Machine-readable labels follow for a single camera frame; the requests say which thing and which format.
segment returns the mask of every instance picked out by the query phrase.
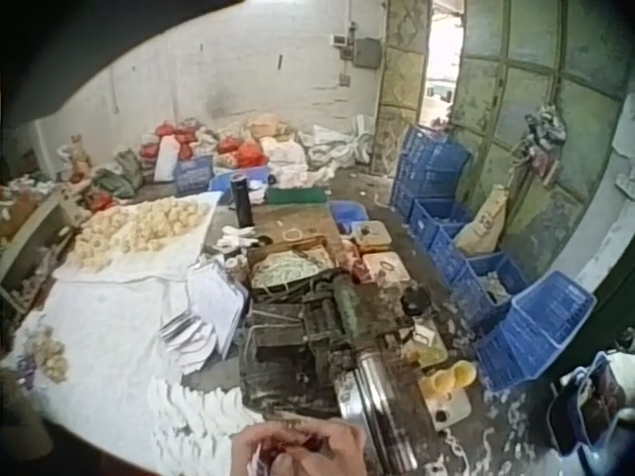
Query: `person's right hand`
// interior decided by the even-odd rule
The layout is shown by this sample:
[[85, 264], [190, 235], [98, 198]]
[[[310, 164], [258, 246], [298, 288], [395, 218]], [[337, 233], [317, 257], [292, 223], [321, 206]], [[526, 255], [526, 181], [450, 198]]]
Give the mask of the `person's right hand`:
[[308, 476], [366, 476], [364, 444], [366, 434], [358, 426], [343, 420], [302, 420], [296, 429], [326, 439], [330, 456], [307, 451], [302, 447], [286, 448]]

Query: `doorway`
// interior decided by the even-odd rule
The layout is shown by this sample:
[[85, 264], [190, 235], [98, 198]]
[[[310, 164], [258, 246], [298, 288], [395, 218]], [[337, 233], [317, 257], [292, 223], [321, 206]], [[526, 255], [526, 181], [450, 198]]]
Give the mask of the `doorway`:
[[428, 67], [419, 115], [419, 124], [435, 129], [444, 128], [449, 119], [463, 46], [462, 8], [459, 11], [448, 7], [447, 3], [436, 1], [433, 4]]

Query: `machine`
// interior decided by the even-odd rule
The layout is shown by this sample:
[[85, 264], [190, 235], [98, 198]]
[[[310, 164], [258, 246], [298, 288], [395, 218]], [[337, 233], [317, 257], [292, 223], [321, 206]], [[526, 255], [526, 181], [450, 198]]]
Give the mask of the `machine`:
[[396, 351], [399, 330], [412, 326], [402, 296], [330, 270], [254, 302], [240, 348], [244, 405], [342, 416], [369, 435], [374, 474], [417, 471], [438, 439], [416, 373]]

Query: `hand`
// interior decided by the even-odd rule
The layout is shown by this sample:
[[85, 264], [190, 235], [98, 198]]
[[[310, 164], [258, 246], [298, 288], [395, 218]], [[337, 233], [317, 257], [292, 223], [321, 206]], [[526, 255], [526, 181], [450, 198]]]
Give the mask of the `hand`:
[[307, 476], [365, 476], [364, 430], [343, 420], [316, 419], [302, 420], [296, 427], [298, 431], [322, 436], [328, 441], [331, 456], [312, 453], [302, 447], [286, 449], [296, 464]]
[[285, 445], [299, 445], [307, 440], [307, 436], [288, 429], [282, 421], [267, 421], [248, 426], [232, 438], [230, 476], [247, 476], [247, 465], [258, 444], [271, 440]]

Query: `black thermos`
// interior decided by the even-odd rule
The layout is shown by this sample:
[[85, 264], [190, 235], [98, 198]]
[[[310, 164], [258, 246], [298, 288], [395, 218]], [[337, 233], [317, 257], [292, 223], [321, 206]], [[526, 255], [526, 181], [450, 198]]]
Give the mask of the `black thermos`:
[[254, 226], [254, 219], [251, 216], [251, 201], [249, 201], [249, 180], [246, 174], [238, 172], [231, 176], [231, 193], [236, 205], [238, 228]]

